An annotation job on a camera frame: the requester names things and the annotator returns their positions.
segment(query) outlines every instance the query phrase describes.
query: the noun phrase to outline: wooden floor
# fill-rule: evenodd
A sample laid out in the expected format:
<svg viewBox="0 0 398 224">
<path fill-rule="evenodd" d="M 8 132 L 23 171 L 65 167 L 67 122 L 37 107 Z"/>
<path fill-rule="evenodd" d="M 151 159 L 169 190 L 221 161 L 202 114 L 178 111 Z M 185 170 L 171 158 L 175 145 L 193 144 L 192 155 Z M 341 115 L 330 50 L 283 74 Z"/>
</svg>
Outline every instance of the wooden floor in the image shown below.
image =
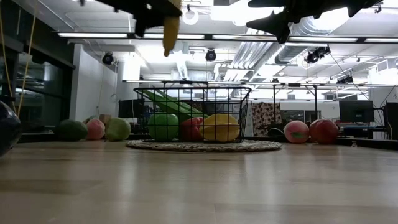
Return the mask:
<svg viewBox="0 0 398 224">
<path fill-rule="evenodd" d="M 191 154 L 20 144 L 0 159 L 0 223 L 398 223 L 398 153 L 285 145 Z"/>
</svg>

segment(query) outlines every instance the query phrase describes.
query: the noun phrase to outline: wire basket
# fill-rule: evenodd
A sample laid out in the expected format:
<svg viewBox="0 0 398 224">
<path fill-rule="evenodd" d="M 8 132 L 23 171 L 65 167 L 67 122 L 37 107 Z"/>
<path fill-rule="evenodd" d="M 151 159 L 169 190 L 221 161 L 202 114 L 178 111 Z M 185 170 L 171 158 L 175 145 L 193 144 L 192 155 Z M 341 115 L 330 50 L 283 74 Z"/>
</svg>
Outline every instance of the wire basket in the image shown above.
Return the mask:
<svg viewBox="0 0 398 224">
<path fill-rule="evenodd" d="M 152 138 L 143 141 L 243 142 L 248 87 L 178 81 L 134 91 L 144 104 L 138 117 L 141 134 Z"/>
</svg>

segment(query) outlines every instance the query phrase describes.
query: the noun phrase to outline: pink ball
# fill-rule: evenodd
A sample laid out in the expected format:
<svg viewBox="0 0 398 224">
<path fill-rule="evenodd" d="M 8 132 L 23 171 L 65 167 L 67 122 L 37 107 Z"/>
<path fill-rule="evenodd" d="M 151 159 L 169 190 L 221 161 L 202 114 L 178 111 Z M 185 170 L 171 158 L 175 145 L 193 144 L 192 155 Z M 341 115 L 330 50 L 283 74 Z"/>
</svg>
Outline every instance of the pink ball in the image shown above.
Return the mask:
<svg viewBox="0 0 398 224">
<path fill-rule="evenodd" d="M 305 143 L 310 137 L 310 129 L 301 121 L 291 121 L 284 128 L 284 133 L 291 143 Z"/>
<path fill-rule="evenodd" d="M 105 125 L 98 119 L 92 119 L 87 123 L 87 140 L 100 140 L 105 135 Z"/>
</svg>

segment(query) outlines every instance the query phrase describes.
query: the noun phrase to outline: banana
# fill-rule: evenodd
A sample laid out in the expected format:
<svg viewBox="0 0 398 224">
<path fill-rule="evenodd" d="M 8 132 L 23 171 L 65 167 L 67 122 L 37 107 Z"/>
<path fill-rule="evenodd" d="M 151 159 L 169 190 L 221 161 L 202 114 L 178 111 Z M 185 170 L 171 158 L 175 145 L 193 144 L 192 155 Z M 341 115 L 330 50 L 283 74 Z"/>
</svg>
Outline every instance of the banana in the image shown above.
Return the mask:
<svg viewBox="0 0 398 224">
<path fill-rule="evenodd" d="M 181 9 L 181 0 L 170 0 L 170 2 L 177 8 Z M 174 48 L 177 41 L 178 30 L 180 29 L 179 17 L 166 17 L 164 19 L 164 36 L 163 48 L 164 56 L 167 57 L 170 51 Z"/>
</svg>

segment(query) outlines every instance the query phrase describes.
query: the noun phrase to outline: round jute rug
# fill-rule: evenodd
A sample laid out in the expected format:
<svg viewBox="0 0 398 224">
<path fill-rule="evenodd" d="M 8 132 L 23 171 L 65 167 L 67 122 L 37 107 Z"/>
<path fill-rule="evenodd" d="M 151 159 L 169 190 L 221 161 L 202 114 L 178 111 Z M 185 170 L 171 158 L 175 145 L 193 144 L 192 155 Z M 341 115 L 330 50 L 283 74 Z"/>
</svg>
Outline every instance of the round jute rug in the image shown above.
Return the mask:
<svg viewBox="0 0 398 224">
<path fill-rule="evenodd" d="M 150 149 L 178 152 L 261 152 L 278 150 L 281 143 L 269 141 L 245 140 L 242 143 L 190 143 L 190 142 L 144 142 L 141 140 L 129 141 L 127 147 L 134 149 Z"/>
</svg>

